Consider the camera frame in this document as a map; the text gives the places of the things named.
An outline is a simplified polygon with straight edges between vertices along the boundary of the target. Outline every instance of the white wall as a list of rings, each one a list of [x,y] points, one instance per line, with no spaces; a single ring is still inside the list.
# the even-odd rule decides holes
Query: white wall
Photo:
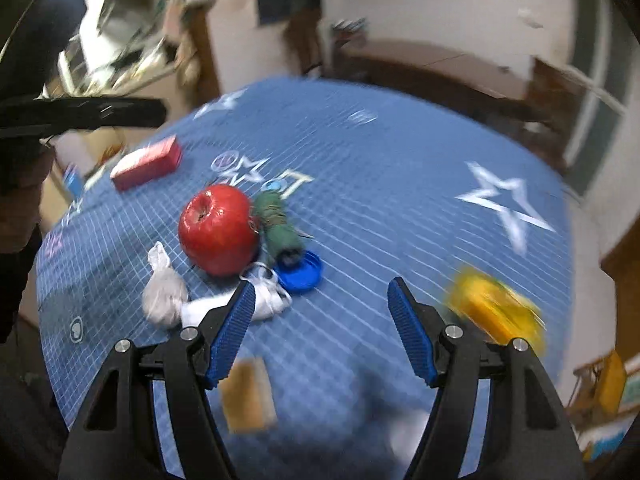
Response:
[[[207,24],[223,93],[290,72],[286,22],[259,27],[256,0],[217,0]]]
[[[640,213],[640,46],[630,67],[630,88],[606,158],[584,199],[598,225],[600,256],[612,250]]]
[[[429,41],[509,66],[529,78],[530,56],[564,64],[575,0],[322,0],[325,23],[366,17],[371,38]],[[542,27],[518,17],[529,9]]]
[[[567,199],[567,207],[574,250],[574,310],[556,384],[564,405],[575,386],[574,370],[616,344],[616,286],[599,265],[598,226],[573,199]]]

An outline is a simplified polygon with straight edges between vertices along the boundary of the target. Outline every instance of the blue table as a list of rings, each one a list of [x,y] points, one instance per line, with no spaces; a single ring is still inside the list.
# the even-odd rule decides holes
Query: blue table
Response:
[[[390,428],[428,412],[434,391],[414,376],[388,314],[397,275],[434,305],[465,264],[503,280],[542,310],[544,364],[558,377],[572,304],[562,183],[519,145],[402,94],[288,78],[224,96],[153,140],[170,135],[184,150],[174,174],[124,193],[102,177],[38,254],[42,347],[67,424],[118,339],[168,336],[140,307],[155,241],[192,299],[219,290],[191,269],[176,234],[182,208],[212,180],[251,196],[285,179],[290,218],[315,237],[308,247],[325,269],[282,316],[252,324],[241,346],[266,362],[277,425],[229,434],[210,394],[240,479],[402,478]],[[161,386],[154,396],[167,467],[181,474]],[[487,397],[483,383],[463,472],[478,462]]]

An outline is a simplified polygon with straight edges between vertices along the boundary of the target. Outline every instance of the person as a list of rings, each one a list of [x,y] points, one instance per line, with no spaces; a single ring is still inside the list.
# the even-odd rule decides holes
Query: person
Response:
[[[53,149],[43,147],[35,160],[15,168],[16,186],[0,194],[0,344],[14,328],[42,242],[40,196],[53,159]],[[0,367],[0,479],[57,478],[66,436],[48,382],[27,384]]]

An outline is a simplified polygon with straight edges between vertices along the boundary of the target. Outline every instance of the blue object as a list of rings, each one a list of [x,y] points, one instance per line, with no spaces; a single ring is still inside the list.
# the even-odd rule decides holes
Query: blue object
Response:
[[[268,180],[260,187],[260,191],[282,191],[287,187],[287,181],[284,178],[275,178]]]
[[[218,381],[229,375],[254,310],[255,289],[247,282],[211,345],[211,361],[206,373],[209,388],[215,388]]]
[[[273,269],[282,288],[291,294],[302,294],[312,290],[322,278],[322,261],[311,251],[305,251],[295,267],[277,264]]]
[[[619,433],[613,435],[610,438],[606,438],[604,440],[597,440],[593,444],[593,450],[591,451],[590,462],[596,460],[599,456],[613,453],[626,435],[626,431],[620,431]]]
[[[76,168],[74,164],[70,164],[69,167],[66,168],[62,181],[74,198],[80,198],[82,196],[84,181],[78,168]]]
[[[356,124],[350,117],[360,110],[377,118]],[[305,245],[322,256],[323,268],[314,290],[281,315],[251,323],[238,351],[264,359],[278,423],[230,434],[220,396],[208,392],[239,480],[367,478],[371,471],[403,478],[406,464],[389,450],[389,423],[398,414],[429,412],[436,391],[415,376],[389,314],[386,289],[396,276],[416,301],[436,307],[465,262],[512,286],[540,307],[543,363],[558,378],[572,323],[563,184],[510,139],[397,92],[290,78],[251,85],[232,109],[210,106],[197,118],[188,115],[145,145],[172,135],[184,153],[175,173],[124,194],[108,175],[100,178],[80,212],[56,225],[38,254],[42,348],[67,424],[116,341],[128,337],[144,346],[168,337],[140,308],[155,242],[164,245],[191,299],[228,290],[192,268],[176,229],[186,203],[210,179],[211,162],[224,153],[221,180],[249,197],[283,174],[287,190],[301,182],[295,174],[313,178],[287,197],[287,217],[314,236]],[[227,167],[235,152],[238,160]],[[528,202],[555,232],[524,222],[527,251],[516,253],[495,210],[457,198],[481,189],[468,162],[503,180],[523,179]],[[498,192],[488,200],[518,207],[511,192]],[[56,250],[47,251],[51,246]],[[84,324],[81,344],[68,336],[76,316]],[[481,383],[461,474],[478,464],[488,393]],[[164,462],[180,475],[161,383],[154,400]]]
[[[389,283],[386,300],[414,373],[427,384],[433,383],[438,375],[433,363],[433,344],[415,315],[409,298],[395,281]]]

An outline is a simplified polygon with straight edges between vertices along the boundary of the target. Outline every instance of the white cloth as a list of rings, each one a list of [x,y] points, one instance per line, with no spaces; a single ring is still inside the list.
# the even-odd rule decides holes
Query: white cloth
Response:
[[[160,242],[148,252],[153,274],[142,293],[142,311],[148,321],[165,328],[180,320],[182,304],[189,299],[184,280],[171,268],[171,260]]]
[[[256,276],[247,272],[256,267]],[[291,296],[278,283],[278,275],[262,262],[255,262],[240,276],[255,289],[255,310],[252,321],[267,319],[281,313],[291,304]]]
[[[256,268],[255,276],[248,275]],[[240,276],[250,282],[255,289],[255,310],[252,321],[259,321],[281,313],[291,304],[291,296],[278,283],[278,275],[265,264],[256,262]],[[235,290],[223,292],[216,296],[208,296],[185,303],[180,311],[182,326],[198,326],[212,308],[225,306]]]

